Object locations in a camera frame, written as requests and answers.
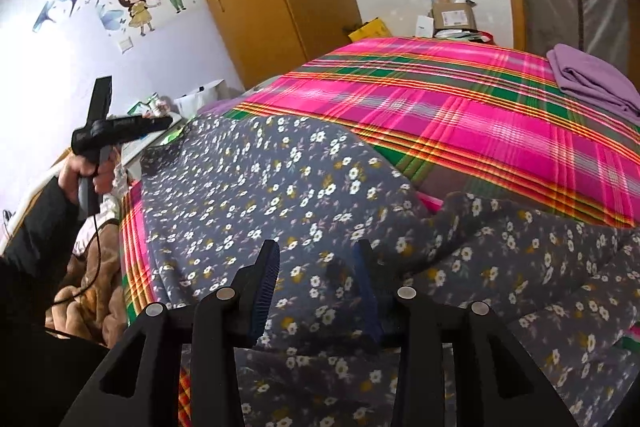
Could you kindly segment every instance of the cardboard box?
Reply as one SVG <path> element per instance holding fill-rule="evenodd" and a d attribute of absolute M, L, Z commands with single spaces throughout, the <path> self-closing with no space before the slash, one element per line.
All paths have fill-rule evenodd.
<path fill-rule="evenodd" d="M 433 28 L 439 30 L 477 30 L 473 8 L 466 2 L 433 4 Z"/>
<path fill-rule="evenodd" d="M 349 34 L 351 42 L 357 42 L 361 39 L 369 39 L 372 37 L 391 37 L 391 32 L 382 22 L 382 19 L 376 17 L 372 21 L 366 23 L 361 28 Z"/>

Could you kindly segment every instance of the purple cloth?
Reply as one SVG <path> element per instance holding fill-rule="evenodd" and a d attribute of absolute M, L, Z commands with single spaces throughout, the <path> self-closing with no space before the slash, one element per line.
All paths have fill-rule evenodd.
<path fill-rule="evenodd" d="M 198 110 L 198 114 L 213 114 L 215 116 L 222 116 L 227 111 L 236 107 L 236 104 L 240 103 L 238 98 L 232 98 L 231 100 L 216 100 L 215 102 L 207 103 Z"/>
<path fill-rule="evenodd" d="M 560 91 L 640 125 L 640 94 L 611 64 L 557 44 L 546 54 Z"/>

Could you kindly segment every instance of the cartoon girl sticker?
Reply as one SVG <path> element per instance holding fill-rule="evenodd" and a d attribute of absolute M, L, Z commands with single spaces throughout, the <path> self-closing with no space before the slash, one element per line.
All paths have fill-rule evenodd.
<path fill-rule="evenodd" d="M 147 4 L 146 0 L 118 0 L 125 8 L 129 9 L 131 20 L 129 26 L 132 28 L 140 28 L 140 35 L 145 36 L 145 24 L 149 26 L 149 31 L 154 31 L 151 25 L 151 13 L 149 8 L 159 6 L 157 4 Z"/>

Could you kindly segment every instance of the paper sign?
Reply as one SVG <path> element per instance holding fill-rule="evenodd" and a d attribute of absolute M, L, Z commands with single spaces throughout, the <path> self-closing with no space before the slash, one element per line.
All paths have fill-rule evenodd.
<path fill-rule="evenodd" d="M 415 36 L 433 37 L 433 19 L 431 17 L 418 15 L 418 20 L 415 23 Z"/>
<path fill-rule="evenodd" d="M 463 10 L 442 12 L 442 23 L 444 26 L 467 26 L 469 19 Z"/>

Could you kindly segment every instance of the power cord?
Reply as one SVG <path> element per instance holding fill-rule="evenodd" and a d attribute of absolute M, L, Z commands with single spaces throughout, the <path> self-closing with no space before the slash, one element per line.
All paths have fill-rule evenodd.
<path fill-rule="evenodd" d="M 66 304 L 68 302 L 75 300 L 77 297 L 84 295 L 84 293 L 86 293 L 87 290 L 91 288 L 91 286 L 93 286 L 97 281 L 98 274 L 100 273 L 100 263 L 102 262 L 102 251 L 100 250 L 100 234 L 98 233 L 98 220 L 96 219 L 95 214 L 94 214 L 94 227 L 95 227 L 95 240 L 98 242 L 98 266 L 95 267 L 94 278 L 91 280 L 91 282 L 87 286 L 82 288 L 78 293 L 71 295 L 69 297 L 66 297 L 64 299 L 60 299 L 59 301 L 54 301 L 53 306 L 57 306 L 58 304 Z"/>

